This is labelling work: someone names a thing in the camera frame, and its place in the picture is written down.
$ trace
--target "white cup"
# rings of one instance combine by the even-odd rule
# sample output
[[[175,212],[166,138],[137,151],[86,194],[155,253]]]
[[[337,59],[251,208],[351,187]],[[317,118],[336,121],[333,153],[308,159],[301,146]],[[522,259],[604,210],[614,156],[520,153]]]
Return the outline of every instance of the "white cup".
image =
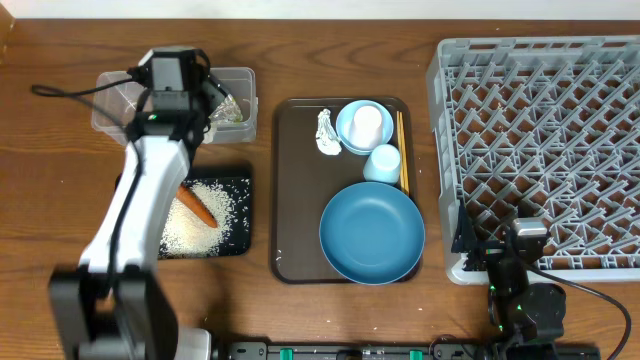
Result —
[[[400,177],[400,152],[393,145],[376,147],[362,171],[365,180],[395,184]]]
[[[366,105],[353,115],[348,140],[359,150],[371,150],[382,142],[382,113],[375,106]]]

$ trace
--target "green clip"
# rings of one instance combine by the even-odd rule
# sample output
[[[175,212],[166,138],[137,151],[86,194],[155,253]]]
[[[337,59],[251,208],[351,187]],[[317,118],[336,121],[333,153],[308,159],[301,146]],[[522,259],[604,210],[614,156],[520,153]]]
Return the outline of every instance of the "green clip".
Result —
[[[422,351],[420,350],[409,351],[409,360],[422,360]]]
[[[280,349],[280,360],[293,360],[293,349]]]

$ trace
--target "blue cup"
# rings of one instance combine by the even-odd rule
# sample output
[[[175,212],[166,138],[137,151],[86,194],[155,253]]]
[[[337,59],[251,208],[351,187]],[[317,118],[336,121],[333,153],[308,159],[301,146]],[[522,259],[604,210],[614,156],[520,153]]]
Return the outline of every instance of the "blue cup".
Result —
[[[393,145],[377,146],[369,155],[362,173],[367,181],[397,183],[400,178],[400,152]]]

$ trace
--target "orange carrot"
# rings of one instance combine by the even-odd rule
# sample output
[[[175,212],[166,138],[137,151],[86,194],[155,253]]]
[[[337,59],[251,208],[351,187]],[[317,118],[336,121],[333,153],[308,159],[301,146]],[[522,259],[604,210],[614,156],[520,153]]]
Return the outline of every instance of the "orange carrot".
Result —
[[[213,218],[213,215],[207,210],[206,206],[202,204],[200,199],[198,199],[187,187],[180,184],[178,188],[178,192],[176,193],[176,198],[180,200],[189,210],[191,210],[197,217],[200,218],[205,224],[211,226],[212,228],[217,228],[218,223],[216,219]]]

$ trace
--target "black cutting board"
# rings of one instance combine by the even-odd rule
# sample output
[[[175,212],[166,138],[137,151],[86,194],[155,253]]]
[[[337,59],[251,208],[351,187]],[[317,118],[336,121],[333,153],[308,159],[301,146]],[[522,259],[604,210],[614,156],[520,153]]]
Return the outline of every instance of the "black cutting board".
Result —
[[[172,254],[167,247],[160,243],[159,259],[188,259],[207,258],[215,256],[232,256],[244,254],[251,245],[251,194],[252,181],[249,171],[239,169],[195,169],[190,172],[183,184],[190,188],[195,182],[205,185],[222,186],[223,191],[234,200],[233,219],[230,221],[230,230],[225,240],[216,247],[211,247],[206,253],[198,254]]]

